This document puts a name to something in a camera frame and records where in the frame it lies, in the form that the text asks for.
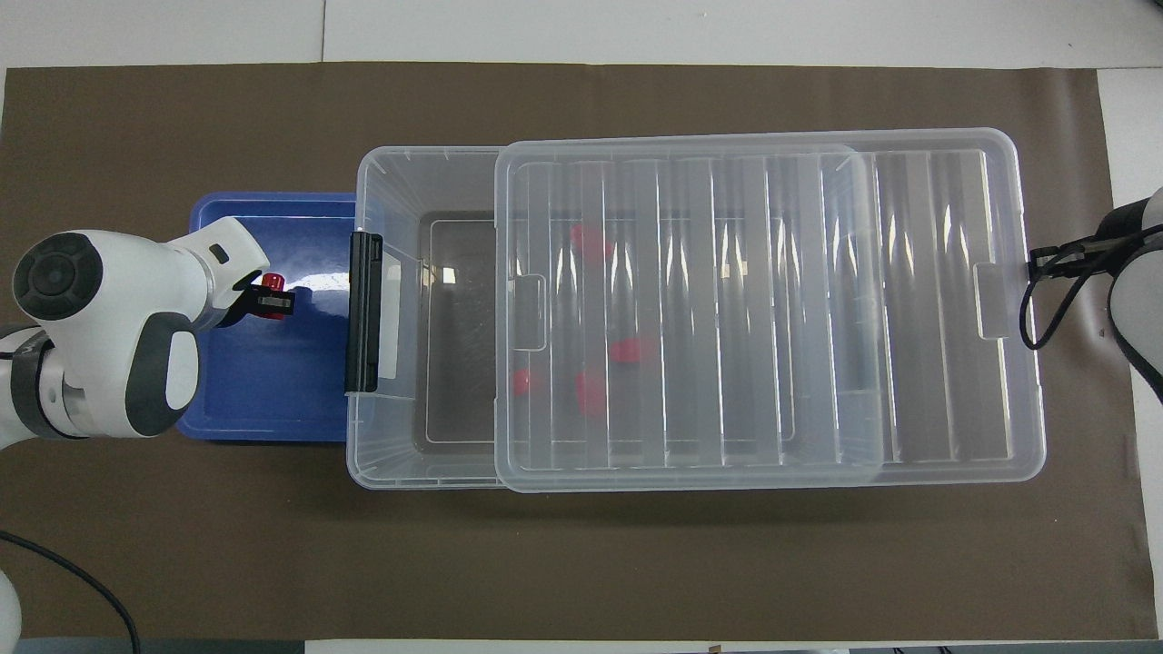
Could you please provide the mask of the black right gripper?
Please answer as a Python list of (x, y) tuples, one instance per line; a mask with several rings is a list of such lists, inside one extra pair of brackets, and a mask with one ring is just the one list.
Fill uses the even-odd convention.
[(1034, 248), (1029, 250), (1029, 276), (1044, 276), (1048, 266), (1054, 266), (1055, 272), (1107, 272), (1106, 258), (1112, 249), (1112, 239), (1097, 237)]

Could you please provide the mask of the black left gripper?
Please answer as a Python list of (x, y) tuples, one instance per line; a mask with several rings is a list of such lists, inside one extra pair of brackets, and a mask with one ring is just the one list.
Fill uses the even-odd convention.
[(257, 315), (261, 312), (293, 312), (294, 293), (274, 287), (264, 287), (262, 284), (248, 284), (241, 290), (238, 298), (231, 303), (229, 310), (221, 319), (221, 326), (233, 326), (238, 324), (247, 315)]

